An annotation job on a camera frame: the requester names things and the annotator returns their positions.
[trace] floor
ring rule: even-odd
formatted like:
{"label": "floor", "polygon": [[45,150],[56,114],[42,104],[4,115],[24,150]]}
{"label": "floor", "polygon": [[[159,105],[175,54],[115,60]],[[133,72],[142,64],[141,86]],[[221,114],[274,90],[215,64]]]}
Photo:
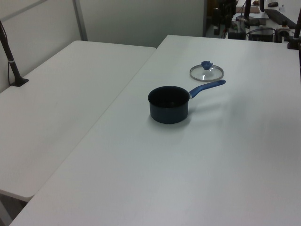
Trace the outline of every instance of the floor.
{"label": "floor", "polygon": [[27,203],[0,194],[0,226],[8,226]]}

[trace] saucepan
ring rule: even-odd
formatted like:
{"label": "saucepan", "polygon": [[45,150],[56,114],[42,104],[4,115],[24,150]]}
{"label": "saucepan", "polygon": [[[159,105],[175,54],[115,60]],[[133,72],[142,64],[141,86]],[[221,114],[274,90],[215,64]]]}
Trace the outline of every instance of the saucepan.
{"label": "saucepan", "polygon": [[177,86],[163,86],[149,93],[151,117],[164,124],[181,122],[188,115],[188,101],[200,91],[225,84],[225,80],[214,81],[198,86],[188,92]]}

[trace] table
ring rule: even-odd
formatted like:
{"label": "table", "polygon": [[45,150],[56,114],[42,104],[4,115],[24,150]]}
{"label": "table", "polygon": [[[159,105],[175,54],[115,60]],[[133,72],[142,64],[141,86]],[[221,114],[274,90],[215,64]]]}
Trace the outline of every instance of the table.
{"label": "table", "polygon": [[0,193],[29,201],[155,48],[76,41],[0,94]]}
{"label": "table", "polygon": [[[154,121],[148,93],[204,60],[226,84]],[[297,51],[169,35],[12,226],[299,225],[300,101]]]}

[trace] desk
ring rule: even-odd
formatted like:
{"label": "desk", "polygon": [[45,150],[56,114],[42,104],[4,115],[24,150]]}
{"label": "desk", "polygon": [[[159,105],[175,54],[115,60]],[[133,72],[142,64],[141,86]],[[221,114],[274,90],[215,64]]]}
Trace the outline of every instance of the desk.
{"label": "desk", "polygon": [[0,94],[0,193],[29,201],[155,48],[76,41]]}
{"label": "desk", "polygon": [[[227,83],[154,121],[148,93],[202,84],[189,70],[204,60]],[[299,225],[300,101],[284,45],[168,36],[12,226]]]}

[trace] pot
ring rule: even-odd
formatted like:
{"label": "pot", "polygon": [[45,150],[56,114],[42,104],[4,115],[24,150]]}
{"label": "pot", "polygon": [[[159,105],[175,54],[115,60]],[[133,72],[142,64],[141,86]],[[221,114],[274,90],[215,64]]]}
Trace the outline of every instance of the pot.
{"label": "pot", "polygon": [[174,124],[181,122],[188,115],[188,101],[200,91],[225,84],[225,80],[214,81],[198,86],[188,92],[177,86],[163,86],[149,93],[150,115],[158,122]]}

